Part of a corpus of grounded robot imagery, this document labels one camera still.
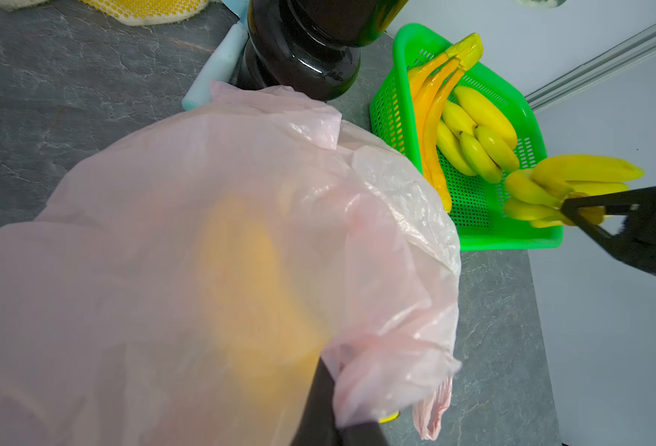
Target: green plastic basket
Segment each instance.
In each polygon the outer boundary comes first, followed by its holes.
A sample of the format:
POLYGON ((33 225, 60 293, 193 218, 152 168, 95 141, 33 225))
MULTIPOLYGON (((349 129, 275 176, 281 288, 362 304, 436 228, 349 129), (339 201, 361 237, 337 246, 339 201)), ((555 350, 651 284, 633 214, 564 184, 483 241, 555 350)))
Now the green plastic basket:
MULTIPOLYGON (((370 103, 373 133, 407 156, 420 172, 407 70, 422 65, 450 46, 451 43, 425 26, 416 23, 403 26, 392 44, 394 66, 370 103)), ((467 71, 459 85, 480 91, 511 121, 519 137, 514 152, 521 168, 534 167, 547 157, 534 113, 516 88, 482 64, 467 71)), ((456 102, 453 96, 449 99, 456 102)), ((537 229, 528 222, 504 215, 502 207, 509 193, 503 178, 500 184, 486 183, 480 177, 460 174, 441 153, 439 156, 452 197, 449 216, 457 226, 463 251, 555 248, 561 244, 563 227, 537 229)))

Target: translucent plastic bag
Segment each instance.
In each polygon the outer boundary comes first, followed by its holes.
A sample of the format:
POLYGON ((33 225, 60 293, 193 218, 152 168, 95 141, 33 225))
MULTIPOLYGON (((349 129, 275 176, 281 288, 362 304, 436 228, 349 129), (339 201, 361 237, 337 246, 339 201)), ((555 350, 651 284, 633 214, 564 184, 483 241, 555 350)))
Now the translucent plastic bag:
POLYGON ((439 429, 460 272, 440 197, 325 103, 213 96, 0 228, 0 444, 286 445, 319 355, 340 427, 427 398, 439 429))

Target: yellow cloth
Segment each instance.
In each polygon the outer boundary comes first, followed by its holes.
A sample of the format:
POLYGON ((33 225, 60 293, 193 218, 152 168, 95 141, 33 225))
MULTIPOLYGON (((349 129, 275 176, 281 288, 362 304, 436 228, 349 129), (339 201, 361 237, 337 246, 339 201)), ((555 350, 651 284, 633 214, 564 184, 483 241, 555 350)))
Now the yellow cloth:
MULTIPOLYGON (((0 0, 0 8, 11 11, 46 0, 0 0)), ((181 22, 220 0, 80 0, 129 26, 181 22)))

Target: banana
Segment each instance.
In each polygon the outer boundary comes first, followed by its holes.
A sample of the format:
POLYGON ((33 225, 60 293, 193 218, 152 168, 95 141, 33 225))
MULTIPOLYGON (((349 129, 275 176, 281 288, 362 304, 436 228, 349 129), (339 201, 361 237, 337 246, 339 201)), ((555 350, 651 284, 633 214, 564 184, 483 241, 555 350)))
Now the banana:
MULTIPOLYGON (((584 192, 572 192, 569 194, 569 198, 582 198, 582 197, 587 197, 589 194, 584 193, 584 192)), ((581 217, 586 219, 586 221, 594 224, 594 225, 600 225, 603 223, 603 220, 606 218, 606 208, 605 206, 593 206, 591 208, 580 208, 579 209, 579 214, 581 214, 581 217)), ((575 226, 576 224, 571 221, 568 217, 566 217, 564 214, 561 214, 561 220, 564 222, 565 225, 568 226, 575 226)))
POLYGON ((503 171, 509 173, 518 171, 520 167, 519 158, 507 146, 507 143, 489 127, 477 126, 475 128, 476 140, 484 147, 486 154, 496 163, 503 171))
POLYGON ((470 136, 475 135, 476 122, 469 117, 469 114, 462 107, 454 102, 448 101, 444 104, 442 119, 457 138, 459 138, 459 132, 462 131, 470 136))
POLYGON ((504 203, 504 213, 515 220, 538 220, 558 215, 559 211, 542 204, 531 204, 510 198, 504 203))
POLYGON ((558 155, 542 160, 531 180, 559 199, 575 191, 567 181, 618 183, 642 177, 643 170, 626 160, 600 155, 558 155))
POLYGON ((459 145, 466 162, 479 174, 484 181, 497 184, 502 180, 502 169, 499 168, 489 155, 486 154, 482 145, 473 136, 460 132, 459 145))
POLYGON ((589 195, 606 195, 628 190, 626 183, 601 183, 599 181, 567 181, 566 183, 576 192, 584 192, 589 195))
POLYGON ((475 170, 469 167, 469 164, 467 164, 466 159, 464 158, 462 148, 459 147, 459 139, 452 134, 447 128, 447 124, 441 120, 437 124, 437 147, 447 161, 461 174, 476 176, 475 170))
POLYGON ((448 58, 449 56, 447 53, 440 53, 426 64, 410 68, 407 71, 407 80, 410 83, 410 94, 413 99, 415 99, 415 96, 419 93, 427 76, 429 76, 432 71, 436 70, 437 67, 447 62, 448 58))
POLYGON ((477 90, 463 85, 454 89, 454 97, 476 123, 496 131, 511 150, 517 147, 517 132, 509 119, 489 99, 477 90))
POLYGON ((434 102, 430 105, 430 110, 427 112, 422 140, 418 139, 420 142, 420 151, 422 152, 424 150, 425 160, 427 162, 427 166, 423 166, 423 170, 425 167, 429 170, 431 177, 430 184, 440 194, 442 206, 448 213, 452 211, 452 197, 449 195, 447 180, 444 177, 440 159, 437 157, 437 130, 439 129, 440 114, 442 113, 442 109, 444 109, 444 103, 447 102, 449 94, 462 76, 464 76, 464 70, 458 68, 452 73, 449 80, 440 87, 440 90, 437 91, 434 102))
POLYGON ((464 39, 450 46, 444 53, 436 55, 432 60, 419 67, 413 67, 407 70, 407 80, 410 84, 410 94, 412 98, 419 93, 422 85, 432 71, 447 62, 448 59, 454 58, 458 62, 458 67, 467 71, 482 57, 484 49, 482 48, 482 39, 477 33, 471 33, 464 39))
POLYGON ((415 116, 415 130, 417 130, 417 143, 419 144, 420 169, 422 176, 432 184, 430 169, 427 168, 427 153, 424 148, 424 123, 427 120, 427 113, 434 102, 434 97, 440 90, 440 85, 447 79, 454 69, 459 65, 458 60, 453 59, 446 63, 439 71, 427 78, 426 83, 422 85, 417 96, 412 102, 415 116))
POLYGON ((553 217, 544 217, 543 219, 531 220, 529 221, 531 227, 552 227, 552 226, 563 226, 564 222, 560 219, 554 219, 553 217))
POLYGON ((385 417, 382 420, 377 420, 378 423, 390 423, 393 420, 397 420, 397 417, 400 416, 400 412, 395 412, 394 414, 390 415, 389 417, 385 417))
POLYGON ((238 195, 215 205, 200 228, 196 278, 198 317, 221 346, 237 398, 251 401, 267 423, 282 398, 310 388, 332 334, 295 290, 256 208, 238 195), (267 366, 259 370, 256 361, 267 366))
POLYGON ((504 188, 512 197, 525 203, 560 208, 561 201, 549 195, 540 185, 529 178, 532 170, 524 169, 509 174, 504 180, 504 188))

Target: gray marble countertop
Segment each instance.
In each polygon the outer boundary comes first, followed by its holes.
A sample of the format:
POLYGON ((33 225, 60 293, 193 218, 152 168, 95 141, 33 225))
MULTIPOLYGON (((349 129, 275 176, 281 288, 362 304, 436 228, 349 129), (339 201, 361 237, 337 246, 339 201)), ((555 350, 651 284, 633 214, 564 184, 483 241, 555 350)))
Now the gray marble countertop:
MULTIPOLYGON (((180 101, 236 21, 211 4, 186 22, 130 28, 76 0, 0 9, 0 226, 31 220, 77 162, 181 112, 180 101)), ((359 78, 332 101, 369 128, 368 107, 392 66, 392 40, 362 50, 359 78)), ((455 355, 464 367, 436 442, 405 411, 384 424, 395 445, 558 445, 529 259, 464 253, 455 355)))

